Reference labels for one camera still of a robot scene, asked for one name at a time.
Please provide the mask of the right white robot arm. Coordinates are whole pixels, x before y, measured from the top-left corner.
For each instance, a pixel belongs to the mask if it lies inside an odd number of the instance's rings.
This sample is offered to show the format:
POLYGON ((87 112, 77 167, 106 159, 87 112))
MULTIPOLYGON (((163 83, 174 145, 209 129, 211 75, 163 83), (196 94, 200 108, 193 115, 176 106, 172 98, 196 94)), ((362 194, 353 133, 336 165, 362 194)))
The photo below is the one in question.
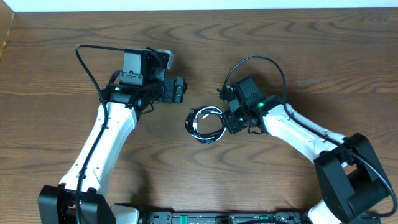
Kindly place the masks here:
POLYGON ((309 223, 377 220, 368 210, 392 194, 391 184, 369 140, 356 133, 334 133, 310 121, 278 96, 266 96, 251 77, 218 90, 229 104, 227 130, 236 134, 257 127, 277 137, 310 160, 322 200, 307 212, 309 223))

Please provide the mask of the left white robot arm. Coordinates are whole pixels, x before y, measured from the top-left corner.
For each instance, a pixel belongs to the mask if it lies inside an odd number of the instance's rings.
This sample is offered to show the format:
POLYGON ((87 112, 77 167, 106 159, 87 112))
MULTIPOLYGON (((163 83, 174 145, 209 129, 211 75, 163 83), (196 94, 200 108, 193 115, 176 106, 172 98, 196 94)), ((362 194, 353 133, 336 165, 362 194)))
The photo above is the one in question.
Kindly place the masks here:
POLYGON ((43 186, 38 196, 42 223, 145 223, 138 208, 109 206, 109 181, 121 149, 139 118, 154 104, 181 103, 183 78, 167 78, 174 55, 170 50, 124 48, 123 68, 105 88, 96 87, 100 106, 86 143, 57 186, 43 186))

